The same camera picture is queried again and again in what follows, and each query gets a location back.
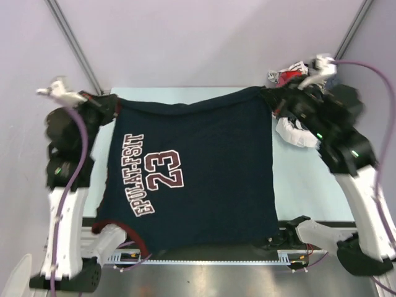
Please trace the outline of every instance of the number 23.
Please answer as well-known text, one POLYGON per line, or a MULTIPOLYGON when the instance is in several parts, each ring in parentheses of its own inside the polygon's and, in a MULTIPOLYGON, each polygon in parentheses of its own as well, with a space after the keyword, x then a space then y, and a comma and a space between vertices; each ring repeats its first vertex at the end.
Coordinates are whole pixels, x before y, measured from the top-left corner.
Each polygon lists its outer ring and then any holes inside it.
POLYGON ((183 172, 180 167, 179 153, 175 150, 167 150, 160 153, 149 153, 144 157, 144 168, 149 174, 146 176, 147 189, 151 191, 158 190, 158 182, 166 184, 168 187, 184 187, 183 172), (171 163, 168 164, 169 177, 162 173, 156 172, 156 166, 165 165, 165 159, 170 159, 171 163))

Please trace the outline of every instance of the gray wall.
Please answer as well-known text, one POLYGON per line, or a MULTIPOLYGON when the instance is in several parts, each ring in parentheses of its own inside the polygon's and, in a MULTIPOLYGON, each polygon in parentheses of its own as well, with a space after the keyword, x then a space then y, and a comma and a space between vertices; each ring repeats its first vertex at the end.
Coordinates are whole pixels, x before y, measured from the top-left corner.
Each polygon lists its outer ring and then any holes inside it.
POLYGON ((48 234, 44 118, 57 105, 35 89, 59 74, 78 90, 89 84, 44 1, 1 1, 0 37, 1 294, 26 253, 39 271, 48 234))
MULTIPOLYGON (((361 28, 345 53, 344 59, 362 60, 370 63, 389 76, 396 85, 396 1, 374 1, 361 28)), ((372 142, 376 153, 381 148, 386 121, 389 118, 389 96, 380 78, 368 69, 358 66, 340 66, 343 82, 357 88, 367 112, 361 118, 359 131, 372 142)), ((384 164, 383 187, 388 206, 396 219, 396 138, 393 139, 389 156, 384 164)))
POLYGON ((363 0, 58 2, 111 88, 263 84, 269 69, 334 54, 363 0))

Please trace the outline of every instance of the light blue table surface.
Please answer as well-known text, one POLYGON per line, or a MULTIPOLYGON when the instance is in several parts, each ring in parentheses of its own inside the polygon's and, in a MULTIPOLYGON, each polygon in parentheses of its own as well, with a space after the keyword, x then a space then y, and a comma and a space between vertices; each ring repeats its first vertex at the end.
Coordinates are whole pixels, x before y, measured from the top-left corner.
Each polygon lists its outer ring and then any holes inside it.
MULTIPOLYGON (((112 93, 134 101, 167 104, 194 103, 236 92, 241 88, 113 88, 112 93)), ((273 121, 273 175, 279 220, 307 215, 315 220, 353 221, 349 205, 339 185, 313 148, 292 146, 275 132, 273 121)), ((90 192, 85 217, 94 217, 105 190, 106 164, 114 122, 101 127, 92 156, 90 192)))

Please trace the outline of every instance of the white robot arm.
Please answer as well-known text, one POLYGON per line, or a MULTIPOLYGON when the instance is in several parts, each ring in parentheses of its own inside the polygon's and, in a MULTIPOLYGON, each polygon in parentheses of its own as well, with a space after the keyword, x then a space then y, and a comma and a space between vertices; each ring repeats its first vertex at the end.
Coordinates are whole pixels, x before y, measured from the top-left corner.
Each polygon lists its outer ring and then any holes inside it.
POLYGON ((116 101, 112 96, 99 97, 105 101, 100 104, 91 94, 75 93, 66 87, 63 77, 55 78, 49 88, 39 89, 37 94, 49 96, 66 108, 58 108, 46 120, 47 136, 51 139, 47 166, 50 189, 48 247, 40 273, 30 279, 30 288, 91 293, 99 284, 105 261, 126 240, 124 230, 108 225, 90 246, 80 250, 82 217, 93 168, 89 152, 99 127, 114 117, 116 101), (80 131, 81 136, 67 116, 67 112, 70 113, 67 109, 71 108, 85 121, 85 132, 80 131), (83 134, 87 136, 85 144, 76 142, 83 134), (87 156, 81 158, 84 145, 87 156), (69 187, 76 168, 80 168, 79 174, 69 187))
POLYGON ((374 193, 377 161, 371 144, 353 128, 363 104, 356 90, 344 85, 324 101, 314 98, 306 88, 337 69, 329 55, 317 55, 313 67, 314 75, 291 81, 282 99, 278 103, 272 99, 270 105, 279 111, 279 118, 288 113, 296 116, 318 138, 318 151, 348 200, 358 233, 346 234, 301 217, 294 222, 295 235, 302 243, 338 256, 353 275, 381 275, 393 269, 396 228, 382 189, 374 193))

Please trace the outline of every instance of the cable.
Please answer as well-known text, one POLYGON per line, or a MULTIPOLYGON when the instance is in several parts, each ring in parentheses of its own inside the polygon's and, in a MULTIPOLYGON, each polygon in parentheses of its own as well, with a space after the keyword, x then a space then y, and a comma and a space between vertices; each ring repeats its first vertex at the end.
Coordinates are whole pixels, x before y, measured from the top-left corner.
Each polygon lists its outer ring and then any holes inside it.
POLYGON ((376 283, 379 287, 381 287, 382 289, 384 289, 386 292, 393 294, 396 296, 396 291, 386 287, 385 285, 383 285, 379 280, 377 280, 375 277, 371 277, 371 279, 373 280, 374 283, 376 283))
POLYGON ((65 111, 74 120, 75 124, 79 128, 81 142, 82 142, 82 152, 81 152, 80 162, 77 165, 77 168, 75 169, 75 171, 74 171, 72 177, 70 178, 69 182, 67 183, 66 187, 64 188, 64 191, 61 196, 61 200, 59 201, 58 209, 56 211, 55 224, 54 224, 54 235, 53 235, 53 245, 52 245, 51 278, 49 281, 50 282, 49 287, 51 290, 52 297, 56 297, 56 290, 55 290, 56 253, 58 250, 59 222, 61 220, 63 205, 66 200, 67 193, 70 191, 70 188, 72 187, 74 181, 78 177, 78 175, 81 171, 81 168, 84 165, 87 154, 88 154, 88 133, 87 133, 87 128, 85 127, 84 120, 81 118, 81 116, 78 114, 78 112, 76 112, 76 110, 74 110, 68 106, 65 106, 64 108, 65 108, 65 111))
MULTIPOLYGON (((392 233, 392 229, 388 224, 388 221, 386 219, 385 216, 385 212, 384 209, 382 208, 382 204, 381 201, 378 199, 378 193, 379 193, 379 183, 381 181, 382 178, 382 174, 383 174, 383 166, 384 166, 384 161, 389 149, 389 145, 390 145, 390 141, 392 139, 392 134, 393 131, 395 129, 395 123, 396 123, 396 94, 395 94, 395 89, 392 85, 392 83, 390 82, 390 80, 386 77, 386 75, 384 73, 382 73, 382 71, 380 71, 379 69, 370 66, 368 64, 365 64, 363 62, 359 62, 359 61, 350 61, 350 60, 336 60, 334 61, 334 64, 351 64, 351 65, 357 65, 357 66, 363 66, 365 68, 368 68, 372 71, 374 71, 376 74, 379 75, 379 77, 382 79, 382 81, 384 82, 388 93, 389 93, 389 99, 390 99, 390 115, 389 115, 389 120, 388 120, 388 124, 385 130, 385 135, 384 135, 384 140, 382 141, 382 148, 381 148, 381 152, 379 155, 379 164, 378 164, 378 169, 377 169, 377 173, 376 173, 376 179, 375 179, 375 185, 374 185, 374 201, 376 203, 377 206, 377 211, 379 214, 379 217, 381 218, 381 222, 384 226, 385 232, 388 236, 388 238, 390 239, 390 243, 393 246, 394 249, 396 249, 396 240, 395 237, 392 233)), ((378 285, 380 286, 382 289, 384 289, 385 291, 388 291, 389 293, 392 293, 394 295, 396 295, 396 292, 392 291, 390 288, 387 288, 385 285, 383 285, 379 280, 376 280, 374 277, 372 277, 372 280, 378 285)))

